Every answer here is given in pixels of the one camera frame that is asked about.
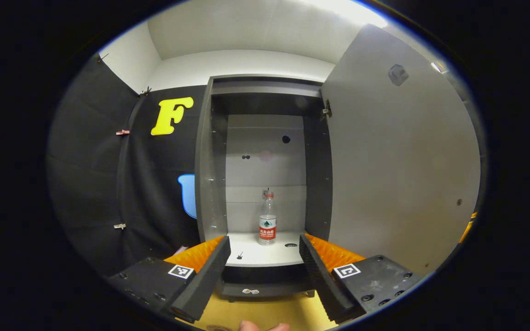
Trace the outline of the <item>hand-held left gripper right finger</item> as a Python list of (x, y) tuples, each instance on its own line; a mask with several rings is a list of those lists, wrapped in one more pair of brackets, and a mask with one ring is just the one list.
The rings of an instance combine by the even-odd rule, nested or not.
[(381, 310), (422, 277), (384, 255), (362, 257), (310, 234), (299, 252), (330, 321), (349, 322)]

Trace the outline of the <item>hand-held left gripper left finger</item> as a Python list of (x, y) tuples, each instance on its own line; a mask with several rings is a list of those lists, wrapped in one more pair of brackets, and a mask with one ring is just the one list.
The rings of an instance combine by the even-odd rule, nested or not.
[(231, 253), (227, 235), (160, 259), (146, 257), (108, 278), (142, 308), (165, 319), (200, 320)]

